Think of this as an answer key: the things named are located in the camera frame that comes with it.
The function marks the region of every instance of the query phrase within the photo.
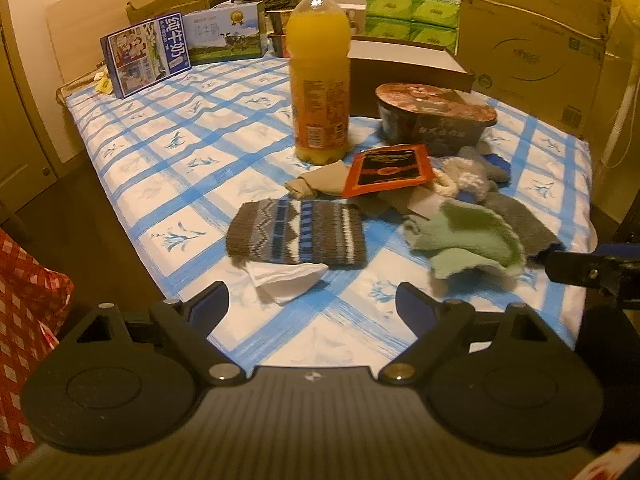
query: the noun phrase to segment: screw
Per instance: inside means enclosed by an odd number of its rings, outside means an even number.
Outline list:
[[[411,379],[415,375],[415,368],[407,363],[391,363],[382,370],[389,379],[402,381]]]
[[[242,370],[233,363],[218,363],[209,368],[209,375],[219,381],[228,381],[240,375]]]

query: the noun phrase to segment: dark food container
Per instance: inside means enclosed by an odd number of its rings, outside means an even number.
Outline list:
[[[278,57],[289,57],[287,51],[287,40],[285,34],[269,34],[269,39],[273,45],[273,52]]]
[[[433,156],[457,155],[463,146],[475,146],[482,131],[497,123],[493,108],[446,88],[386,83],[376,88],[376,97],[385,140],[391,145],[423,142]]]
[[[271,20],[274,34],[284,34],[287,31],[287,23],[293,9],[268,10],[267,15]]]

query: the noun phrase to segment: orange juice bottle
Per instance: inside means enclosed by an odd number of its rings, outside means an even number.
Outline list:
[[[322,166],[349,151],[347,15],[333,0],[302,0],[287,23],[296,155]]]

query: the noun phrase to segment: blue and white checkered sheet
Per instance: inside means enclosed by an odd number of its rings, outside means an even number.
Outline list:
[[[484,140],[512,165],[502,192],[525,203],[567,248],[586,252],[588,145],[488,103],[498,124]],[[415,339],[396,313],[403,281],[483,311],[523,301],[568,345],[575,342],[583,289],[551,283],[535,266],[515,280],[479,270],[436,280],[428,261],[409,251],[402,217],[377,198],[364,217],[366,268],[330,270],[284,306],[257,292],[226,256],[225,233],[242,203],[286,196],[283,184],[310,169],[292,147],[286,60],[267,55],[198,66],[124,100],[87,89],[68,106],[111,205],[162,292],[188,300],[215,280],[227,284],[229,312],[209,339],[248,371],[260,363],[369,365],[376,374]],[[351,118],[355,151],[379,146],[379,127],[378,120]]]

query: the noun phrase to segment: beige sock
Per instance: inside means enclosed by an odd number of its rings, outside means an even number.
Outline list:
[[[341,196],[347,181],[349,167],[341,160],[317,170],[301,174],[284,186],[294,198],[315,198],[316,191],[330,196]]]

